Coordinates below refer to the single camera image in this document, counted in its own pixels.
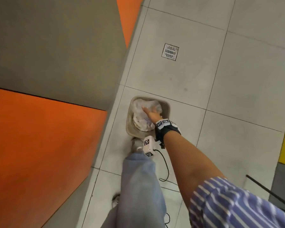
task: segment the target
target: blue striped sleeve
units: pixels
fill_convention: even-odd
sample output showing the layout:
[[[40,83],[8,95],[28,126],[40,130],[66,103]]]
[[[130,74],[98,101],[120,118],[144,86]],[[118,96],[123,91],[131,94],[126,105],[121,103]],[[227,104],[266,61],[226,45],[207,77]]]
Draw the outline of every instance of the blue striped sleeve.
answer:
[[[220,177],[198,186],[188,210],[192,227],[285,227],[282,210]]]

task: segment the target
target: orange panel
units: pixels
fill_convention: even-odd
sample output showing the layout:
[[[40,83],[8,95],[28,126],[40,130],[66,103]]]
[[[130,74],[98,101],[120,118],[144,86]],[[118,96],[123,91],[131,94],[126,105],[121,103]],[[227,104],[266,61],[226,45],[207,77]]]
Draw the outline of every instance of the orange panel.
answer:
[[[117,0],[122,31],[128,48],[142,0]]]
[[[0,228],[40,228],[88,176],[106,111],[0,89]]]

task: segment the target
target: floor drain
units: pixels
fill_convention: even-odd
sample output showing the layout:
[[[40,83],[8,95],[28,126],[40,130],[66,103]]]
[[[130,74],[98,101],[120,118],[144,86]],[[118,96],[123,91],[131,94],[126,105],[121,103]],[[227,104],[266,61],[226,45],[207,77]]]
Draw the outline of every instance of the floor drain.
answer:
[[[165,58],[168,58],[168,59],[175,61],[177,53],[178,53],[178,49],[179,49],[179,47],[176,47],[174,45],[169,45],[166,43],[165,47],[163,48],[162,57],[165,57]]]

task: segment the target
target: garbage bag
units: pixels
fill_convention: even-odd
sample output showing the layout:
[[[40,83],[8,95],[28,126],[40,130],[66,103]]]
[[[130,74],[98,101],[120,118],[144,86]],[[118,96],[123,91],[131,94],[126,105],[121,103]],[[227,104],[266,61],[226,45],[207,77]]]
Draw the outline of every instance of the garbage bag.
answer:
[[[153,110],[155,107],[155,110],[158,113],[162,113],[163,110],[161,108],[161,105],[158,101],[152,100],[152,101],[145,101],[143,99],[136,99],[131,104],[131,109],[133,111],[133,123],[134,126],[141,130],[141,131],[151,131],[155,129],[155,125],[150,121],[146,113],[142,110],[142,107],[146,107],[149,110]]]

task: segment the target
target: shoe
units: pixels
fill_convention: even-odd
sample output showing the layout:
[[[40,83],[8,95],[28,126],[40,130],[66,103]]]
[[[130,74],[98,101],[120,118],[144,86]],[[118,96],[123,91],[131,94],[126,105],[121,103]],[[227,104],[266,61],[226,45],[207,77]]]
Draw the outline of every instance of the shoe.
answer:
[[[113,198],[112,198],[112,208],[117,206],[117,204],[119,202],[119,197],[120,197],[120,193],[116,193],[116,194],[113,195]]]
[[[143,151],[143,140],[140,138],[132,138],[131,141],[131,153],[137,153]]]

